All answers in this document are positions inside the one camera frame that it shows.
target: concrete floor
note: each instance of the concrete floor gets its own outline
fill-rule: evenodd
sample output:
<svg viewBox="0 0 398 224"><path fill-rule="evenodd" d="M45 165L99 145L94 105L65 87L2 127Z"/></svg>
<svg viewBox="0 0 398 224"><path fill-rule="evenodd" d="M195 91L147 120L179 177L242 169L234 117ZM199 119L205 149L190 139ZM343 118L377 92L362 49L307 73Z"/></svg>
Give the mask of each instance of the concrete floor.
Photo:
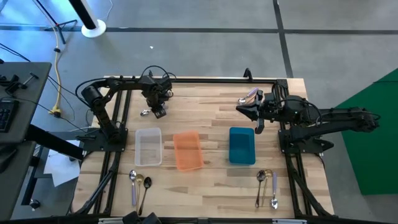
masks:
<svg viewBox="0 0 398 224"><path fill-rule="evenodd" d="M88 1L104 17L108 1ZM113 0L108 27L183 27L276 29L272 0ZM43 4L57 22L78 19L68 1ZM396 30L394 0L279 0L285 29ZM0 25L46 25L28 0L9 0L0 12ZM278 34L107 32L87 39L65 32L68 45L59 63L62 85L74 90L80 82L104 75L138 75L148 65L163 66L180 76L240 77L246 67L255 77L286 77ZM320 108L334 107L397 68L398 35L286 35L294 77L304 78L308 97ZM32 61L53 62L52 32L0 30L0 42ZM5 61L22 61L3 50ZM55 78L54 70L50 73ZM70 100L74 124L86 126L86 107ZM46 85L40 104L51 108L56 91ZM63 116L72 111L62 101ZM42 109L33 123L49 131L74 129ZM335 213L345 218L398 223L398 195L362 196L341 134L325 136L335 147L325 153L326 176ZM55 189L39 181L34 197L42 207L32 212L16 206L13 218L65 214L75 180Z"/></svg>

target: wooden tabletop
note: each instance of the wooden tabletop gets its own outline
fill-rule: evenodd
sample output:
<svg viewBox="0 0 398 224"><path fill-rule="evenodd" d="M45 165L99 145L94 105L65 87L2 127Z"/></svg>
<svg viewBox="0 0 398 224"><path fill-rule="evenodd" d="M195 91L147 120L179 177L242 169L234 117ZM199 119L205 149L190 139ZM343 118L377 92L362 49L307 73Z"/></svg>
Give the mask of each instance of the wooden tabletop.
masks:
<svg viewBox="0 0 398 224"><path fill-rule="evenodd" d="M287 80L291 95L307 97L303 79ZM141 92L133 91L127 119L127 146L121 156L112 216L125 216L135 209L131 205L129 179L130 170L135 169L138 174L152 179L142 216L154 212L158 217L293 218L285 157L280 153L277 140L278 122L266 121L262 134L255 136L256 163L253 166L235 166L228 160L230 127L256 126L255 122L235 110L238 98L254 87L259 87L264 93L271 92L269 84L174 83L174 97L167 102L167 116L160 119L156 119L152 113L145 117L139 115L143 109L147 109L147 105ZM109 116L115 99L116 97L106 105ZM119 110L119 121L122 111L123 103ZM160 128L162 131L163 162L158 167L134 165L135 131L142 128ZM196 130L200 134L205 165L201 169L180 172L175 163L173 135L189 130ZM85 159L73 200L74 210L83 206L97 187L103 156L103 152L94 152ZM326 211L333 213L321 160L312 154L303 154L302 157L308 188ZM256 174L261 169L272 169L278 174L277 210L269 205L272 177L268 179L264 206L257 209L254 207L259 185ZM109 184L104 190L101 211L108 195L108 187ZM304 211L300 190L298 198L300 208Z"/></svg>

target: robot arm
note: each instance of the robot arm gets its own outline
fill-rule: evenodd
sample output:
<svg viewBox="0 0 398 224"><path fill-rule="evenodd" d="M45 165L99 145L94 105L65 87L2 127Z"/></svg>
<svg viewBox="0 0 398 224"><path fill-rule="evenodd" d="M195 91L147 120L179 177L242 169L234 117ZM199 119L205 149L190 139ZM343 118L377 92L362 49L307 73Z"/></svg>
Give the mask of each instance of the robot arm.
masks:
<svg viewBox="0 0 398 224"><path fill-rule="evenodd" d="M109 88L104 96L99 91L101 87ZM156 118L161 118L166 115L163 104L171 97L169 93L171 89L172 83L168 76L155 79L150 74L140 78L105 78L84 88L81 95L97 117L108 142L118 142L120 140L119 128L110 120L105 110L105 105L111 101L113 95L122 90L142 90L141 94L146 98Z"/></svg>
<svg viewBox="0 0 398 224"><path fill-rule="evenodd" d="M293 124L290 129L293 141L344 130L371 132L379 126L378 118L364 108L318 109L305 98L294 95L277 101L275 94L266 93L264 101L262 98L259 90L251 104L236 107L249 119L257 121L256 134L262 133L264 120Z"/></svg>

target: yellow cable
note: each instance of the yellow cable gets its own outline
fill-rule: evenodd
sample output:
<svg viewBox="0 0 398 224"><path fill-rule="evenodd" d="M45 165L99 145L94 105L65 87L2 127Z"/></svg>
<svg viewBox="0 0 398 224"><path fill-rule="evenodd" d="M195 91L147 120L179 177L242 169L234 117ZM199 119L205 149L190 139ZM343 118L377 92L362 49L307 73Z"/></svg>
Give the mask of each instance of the yellow cable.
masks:
<svg viewBox="0 0 398 224"><path fill-rule="evenodd" d="M58 35L57 35L57 31L55 31L55 28L52 26L51 20L48 17L48 15L43 11L43 9L35 2L35 0L32 0L33 3L37 6L37 8L42 12L42 14L45 16L45 18L47 19L47 22L49 22L52 30L54 31L54 35L55 35L55 40L57 45L55 46L56 49L58 49ZM54 70L55 70L55 74L57 74L57 80L58 80L58 95L57 95L57 101L55 102L55 105L53 106L51 112L54 114L54 112L59 112L61 113L61 109L60 107L60 100L61 100L61 77L60 74L58 72L58 52L55 52L55 61L54 61Z"/></svg>

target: cable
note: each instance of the cable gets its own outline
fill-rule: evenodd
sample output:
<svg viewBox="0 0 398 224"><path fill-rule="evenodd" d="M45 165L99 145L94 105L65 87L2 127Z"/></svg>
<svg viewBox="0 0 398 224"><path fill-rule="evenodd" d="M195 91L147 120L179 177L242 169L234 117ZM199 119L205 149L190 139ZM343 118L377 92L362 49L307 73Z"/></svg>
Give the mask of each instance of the cable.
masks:
<svg viewBox="0 0 398 224"><path fill-rule="evenodd" d="M48 81L49 81L49 82L51 83L51 85L54 86L54 88L58 91L58 88L54 85L54 83L52 83L52 81L49 80L49 79L48 79ZM60 93L60 92L59 92L59 94L61 94L62 98L64 98L65 101L68 103L70 109L72 109L72 111L73 111L73 119L72 119L72 121L74 121L74 120L75 120L75 110L73 109L73 107L72 107L72 105L69 103L69 101L65 98L65 96L63 96L62 93Z"/></svg>
<svg viewBox="0 0 398 224"><path fill-rule="evenodd" d="M106 14L105 17L100 18L101 20L105 19L105 22L108 20L109 13L111 12L111 10L112 10L112 8L113 8L113 2L112 2L112 0L109 0L109 2L111 3L111 7L109 8L108 13Z"/></svg>
<svg viewBox="0 0 398 224"><path fill-rule="evenodd" d="M162 75L162 78L164 78L164 77L165 77L165 75L167 75L167 76L168 76L168 78L170 78L170 75L172 75L172 76L174 76L174 79L177 79L177 76L176 76L176 75L174 75L174 74L173 74L173 73L171 73L171 72L167 72L167 73L163 74L163 75Z"/></svg>
<svg viewBox="0 0 398 224"><path fill-rule="evenodd" d="M140 79L144 76L145 71L148 70L148 69L150 69L150 68L160 68L161 70L163 70L163 72L164 72L165 74L169 74L169 72L167 72L166 70L164 70L164 68L162 68L162 67L160 67L160 66L158 66L158 65L149 65L148 67L146 67L146 68L144 69L144 71L142 71L141 76L139 77L138 80L140 80Z"/></svg>
<svg viewBox="0 0 398 224"><path fill-rule="evenodd" d="M76 129L69 130L69 132L72 132L72 131L81 131L81 130L83 130L83 129L90 129L90 128L93 128L93 127L89 126L89 127L84 127L84 128L76 128Z"/></svg>
<svg viewBox="0 0 398 224"><path fill-rule="evenodd" d="M320 110L318 109L318 107L315 106L313 103L310 103L310 102L308 102L308 101L303 101L303 100L296 100L296 99L283 99L283 100L280 100L276 105L278 106L281 102L285 102L285 101L297 101L297 102L304 103L304 104L306 104L306 105L311 105L312 107L314 107L314 108L316 109L316 111L317 111L317 113L318 113L318 115L319 115L318 118L320 118L320 124L322 124L322 114L321 114L321 111L320 111Z"/></svg>
<svg viewBox="0 0 398 224"><path fill-rule="evenodd" d="M55 84L57 84L59 87L61 87L63 90L67 91L68 93L72 94L73 96L76 96L74 93L72 93L71 91L67 90L66 88L64 88L63 86L61 86L59 83L57 83L57 81L55 81L51 76L48 76L53 82L55 82Z"/></svg>
<svg viewBox="0 0 398 224"><path fill-rule="evenodd" d="M9 96L5 96L5 97L0 98L0 101L2 101L2 100L5 99L5 98L9 98L9 99L12 99L12 100L17 99L17 100L28 101L28 102L34 103L34 104L36 104L37 106L40 106L40 107L42 107L43 109L47 110L48 112L52 113L49 109L47 109L46 107L42 106L40 103L36 103L36 102L34 102L34 101L32 101L32 100L22 99L22 98L18 98L18 97L9 97ZM67 119L65 119L65 118L63 118L63 117L59 117L59 118L65 120L66 122L68 122L68 123L70 123L72 126L74 126L75 128L78 128L78 129L80 129L81 131L83 131L83 132L86 133L86 131L84 131L84 130L82 130L81 128L79 128L78 126L74 125L74 124L73 124L72 122L70 122L69 120L67 120Z"/></svg>
<svg viewBox="0 0 398 224"><path fill-rule="evenodd" d="M52 26L51 20L49 18L49 16L43 11L43 9L37 4L37 2L35 2L35 0L32 0L33 3L37 6L37 8L42 12L42 14L45 16L46 20L49 22L49 25L51 26L52 30L54 31L54 35L55 35L55 41L56 41L56 46L54 48L55 51L55 61L54 61L54 70L55 70L55 74L57 75L57 80L59 83L58 86L58 95L57 95L57 101L55 102L54 107L51 110L51 113L61 113L61 109L60 109L60 100L61 100L61 77L60 74L58 72L58 53L61 52L59 47L58 47L58 35L57 35L57 31L55 31L54 26Z"/></svg>
<svg viewBox="0 0 398 224"><path fill-rule="evenodd" d="M279 83L277 83L277 82L275 82L275 83L272 85L272 87L271 87L271 92L274 94L274 99L277 100L276 91L278 91L278 93L279 93L279 95L280 95L280 97L281 97L282 99L285 99L286 96L285 96L284 94L282 94L280 88L278 88L278 87L283 88L283 87L282 87Z"/></svg>
<svg viewBox="0 0 398 224"><path fill-rule="evenodd" d="M326 116L326 115L333 115L333 114L354 114L354 113L366 113L366 114L370 114L370 115L373 115L373 116L377 116L377 118L375 118L374 120L375 121L378 121L380 118L381 118L381 116L380 115L378 115L378 114L374 114L374 113L370 113L370 112L367 112L367 111L353 111L353 112L329 112L329 113L324 113L324 114L321 114L319 117L317 117L317 119L315 120L315 124L317 124L318 123L318 120L320 119L320 118L322 118L322 117L324 117L324 116Z"/></svg>
<svg viewBox="0 0 398 224"><path fill-rule="evenodd" d="M165 75L173 75L175 78L177 78L176 75L174 75L174 74L171 73L171 72L167 72L164 68L162 68L162 67L160 67L160 66L158 66L158 65L150 65L150 66L146 67L146 68L144 69L144 71L142 71L141 76L139 77L139 79L137 80L137 82L138 82L141 78L143 78L143 76L144 76L146 70L148 70L148 69L150 69L150 68L154 68L154 67L163 70L163 72L164 72L163 77L164 77ZM79 85L76 86L76 88L75 88L75 95L76 95L76 97L77 97L82 103L84 103L86 106L90 107L89 104L88 104L82 97L79 96L79 94L78 94L79 88L80 88L82 85L84 85L84 84L86 84L86 83L89 83L89 82L100 81L100 80L107 80L107 79L110 79L110 78L93 78L93 79L91 79L91 80L87 80L87 81L82 82L81 84L79 84Z"/></svg>
<svg viewBox="0 0 398 224"><path fill-rule="evenodd" d="M89 110L90 110L90 109L87 109L87 111L86 111L86 122L87 122L87 125L90 126L91 124L90 124L90 122L88 122L88 118L87 118L87 115L88 115Z"/></svg>
<svg viewBox="0 0 398 224"><path fill-rule="evenodd" d="M2 48L3 50L6 50L6 51L8 51L9 53L11 53L11 54L13 54L13 55L16 55L16 56L18 56L18 57L21 57L22 59L24 59L24 60L30 62L30 60L29 60L28 58L26 58L25 56L23 56L23 55L21 55L20 53L16 52L15 50L12 50L11 48L5 46L5 45L2 44L2 43L0 43L0 45L2 46L1 48Z"/></svg>

